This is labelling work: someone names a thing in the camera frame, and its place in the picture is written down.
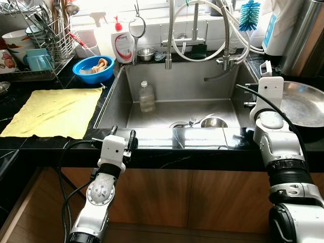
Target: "black countertop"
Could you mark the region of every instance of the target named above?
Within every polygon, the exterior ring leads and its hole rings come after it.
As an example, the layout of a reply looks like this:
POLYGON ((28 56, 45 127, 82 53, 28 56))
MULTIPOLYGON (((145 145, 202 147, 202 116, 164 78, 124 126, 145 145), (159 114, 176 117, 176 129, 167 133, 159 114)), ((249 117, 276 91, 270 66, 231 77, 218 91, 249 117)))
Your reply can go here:
MULTIPOLYGON (((84 84, 73 75, 72 66, 76 62, 72 60, 56 81, 12 83, 8 95, 0 97, 0 131, 10 123, 34 90, 100 87, 100 84, 84 84)), ((250 55, 248 58, 256 76, 259 75, 258 65, 262 62, 264 57, 260 55, 250 55)), ((106 88, 97 103, 84 139, 103 139, 110 132, 110 129, 94 129, 94 124, 118 69, 117 65, 113 77, 104 83, 106 88)), ((317 87, 324 84, 317 80, 309 80, 308 83, 317 87)), ((259 147, 253 141, 254 128, 136 129, 136 132, 139 149, 133 152, 128 168, 265 171, 259 147)), ((130 129, 119 129, 117 135, 127 140, 129 133, 130 129)), ((63 148, 75 141, 63 137, 0 138, 0 165, 3 159, 1 154, 18 149, 19 156, 26 158, 28 163, 55 166, 63 148)), ((306 149, 311 171, 324 172, 324 164, 318 161, 324 155, 324 136, 306 143, 306 149)), ((99 156, 100 150, 87 144, 79 145, 66 153, 63 166, 96 167, 99 156)))

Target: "spray bottle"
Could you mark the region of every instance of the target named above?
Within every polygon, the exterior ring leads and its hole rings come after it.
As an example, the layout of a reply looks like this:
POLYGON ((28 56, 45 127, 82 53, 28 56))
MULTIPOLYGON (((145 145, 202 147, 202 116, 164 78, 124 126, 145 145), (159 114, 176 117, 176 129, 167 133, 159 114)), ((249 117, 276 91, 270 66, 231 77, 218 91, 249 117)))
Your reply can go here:
POLYGON ((98 48, 100 50, 100 54, 104 56, 112 57, 116 59, 114 51, 110 42, 110 29, 108 23, 105 19, 105 12, 95 12, 91 13, 90 17, 92 17, 96 22, 96 28, 94 29, 94 35, 97 41, 98 48), (104 19, 106 23, 101 24, 100 20, 104 19))

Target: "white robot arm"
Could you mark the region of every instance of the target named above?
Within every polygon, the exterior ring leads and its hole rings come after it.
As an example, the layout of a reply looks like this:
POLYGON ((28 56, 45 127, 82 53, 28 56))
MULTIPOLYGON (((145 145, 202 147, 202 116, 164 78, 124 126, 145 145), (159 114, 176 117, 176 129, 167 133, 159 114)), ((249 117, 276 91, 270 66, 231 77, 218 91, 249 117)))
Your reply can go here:
MULTIPOLYGON (((280 107, 284 79, 263 77, 258 93, 280 107)), ((314 185, 298 137, 259 97, 250 113, 270 181, 269 224, 274 242, 324 243, 324 200, 314 185)))
POLYGON ((69 243, 102 242, 108 225, 108 210, 115 196, 115 185, 120 174, 125 172, 123 160, 130 158, 131 150, 136 148, 137 143, 133 130, 127 152, 124 154, 124 138, 115 135, 104 138, 98 161, 99 171, 87 188, 86 205, 70 231, 69 243))

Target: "blue bowl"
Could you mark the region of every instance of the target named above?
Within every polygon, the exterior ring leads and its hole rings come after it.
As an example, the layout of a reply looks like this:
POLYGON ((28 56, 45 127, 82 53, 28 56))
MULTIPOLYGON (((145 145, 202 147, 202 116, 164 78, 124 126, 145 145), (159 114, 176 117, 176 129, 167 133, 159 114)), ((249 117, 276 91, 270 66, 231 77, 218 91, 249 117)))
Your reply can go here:
POLYGON ((91 85, 98 84, 108 80, 113 75, 114 64, 115 64, 114 59, 109 56, 88 57, 86 59, 83 59, 82 61, 79 61, 77 64, 74 65, 73 73, 76 76, 80 77, 82 81, 87 84, 91 84, 91 85), (108 61, 108 67, 106 67, 105 70, 97 73, 92 73, 92 74, 79 73, 81 69, 89 70, 93 66, 96 66, 100 58, 106 59, 108 61))

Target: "metal bowl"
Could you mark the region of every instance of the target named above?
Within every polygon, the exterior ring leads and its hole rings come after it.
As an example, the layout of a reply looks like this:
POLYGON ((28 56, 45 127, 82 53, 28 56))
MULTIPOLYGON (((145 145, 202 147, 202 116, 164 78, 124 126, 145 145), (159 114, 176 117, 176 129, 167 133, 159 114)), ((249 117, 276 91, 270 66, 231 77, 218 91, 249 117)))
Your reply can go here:
POLYGON ((324 127, 324 92, 309 85, 285 81, 281 110, 295 125, 324 127))
POLYGON ((5 95, 10 87, 9 82, 0 82, 0 96, 5 95))
POLYGON ((200 126, 202 128, 227 128, 226 122, 216 116, 209 116, 201 120, 200 126))
POLYGON ((152 47, 142 48, 137 51, 137 56, 140 57, 141 61, 148 62, 150 61, 155 54, 155 49, 152 47))

